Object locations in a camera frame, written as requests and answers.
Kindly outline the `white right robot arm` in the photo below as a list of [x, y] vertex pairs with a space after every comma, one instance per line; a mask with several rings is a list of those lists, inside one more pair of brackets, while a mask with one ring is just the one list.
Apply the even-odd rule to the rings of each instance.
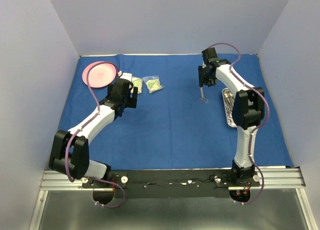
[[265, 117], [264, 90], [241, 77], [232, 63], [219, 59], [215, 48], [202, 51], [203, 64], [198, 67], [200, 91], [221, 81], [234, 96], [232, 119], [237, 127], [237, 149], [230, 173], [234, 185], [243, 185], [255, 174], [254, 147], [256, 131]]

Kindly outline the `pink plastic plate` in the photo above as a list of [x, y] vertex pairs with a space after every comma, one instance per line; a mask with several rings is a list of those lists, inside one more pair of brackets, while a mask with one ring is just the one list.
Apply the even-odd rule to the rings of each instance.
[[114, 65], [110, 63], [102, 63], [102, 61], [89, 64], [82, 73], [82, 80], [87, 85], [87, 74], [89, 69], [93, 67], [88, 75], [89, 85], [92, 88], [102, 88], [109, 85], [118, 73]]

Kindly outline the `green gauze packet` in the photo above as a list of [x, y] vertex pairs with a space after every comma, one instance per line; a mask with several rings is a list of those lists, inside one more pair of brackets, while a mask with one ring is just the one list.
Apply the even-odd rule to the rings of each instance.
[[149, 93], [153, 93], [164, 88], [164, 86], [160, 82], [159, 76], [143, 77], [143, 82], [145, 83]]
[[132, 76], [131, 82], [133, 83], [134, 87], [137, 87], [137, 93], [142, 93], [142, 86], [143, 86], [143, 79]]

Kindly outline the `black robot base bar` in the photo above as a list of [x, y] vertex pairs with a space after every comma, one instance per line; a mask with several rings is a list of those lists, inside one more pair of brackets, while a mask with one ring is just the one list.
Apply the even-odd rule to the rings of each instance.
[[255, 171], [238, 176], [229, 168], [112, 171], [116, 185], [83, 179], [93, 189], [93, 199], [106, 204], [113, 199], [215, 197], [247, 202], [250, 189], [260, 185]]

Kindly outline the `blue surgical drape cloth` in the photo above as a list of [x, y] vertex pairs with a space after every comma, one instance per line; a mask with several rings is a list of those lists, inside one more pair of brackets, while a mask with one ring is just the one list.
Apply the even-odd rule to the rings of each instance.
[[224, 84], [204, 88], [201, 97], [198, 66], [201, 55], [82, 57], [59, 123], [68, 130], [82, 122], [107, 95], [91, 93], [82, 80], [91, 63], [106, 61], [135, 77], [159, 76], [162, 90], [138, 95], [136, 108], [106, 126], [89, 146], [92, 160], [114, 170], [230, 167], [237, 148], [237, 130], [227, 125], [222, 99]]

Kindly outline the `steel instrument tray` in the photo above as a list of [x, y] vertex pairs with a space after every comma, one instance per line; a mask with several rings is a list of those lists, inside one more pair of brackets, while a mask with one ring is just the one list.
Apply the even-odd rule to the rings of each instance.
[[224, 105], [227, 124], [229, 127], [236, 128], [237, 125], [235, 124], [232, 116], [235, 98], [232, 92], [229, 90], [229, 88], [224, 88], [222, 90], [222, 99], [223, 99], [223, 105]]

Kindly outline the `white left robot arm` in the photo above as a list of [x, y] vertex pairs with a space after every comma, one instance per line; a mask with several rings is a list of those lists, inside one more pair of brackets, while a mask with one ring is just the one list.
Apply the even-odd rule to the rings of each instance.
[[138, 88], [127, 79], [118, 78], [108, 85], [107, 96], [97, 102], [96, 109], [80, 124], [68, 131], [59, 130], [53, 139], [48, 166], [75, 179], [93, 178], [99, 187], [111, 181], [111, 167], [90, 160], [89, 146], [110, 123], [121, 117], [125, 108], [137, 106]]

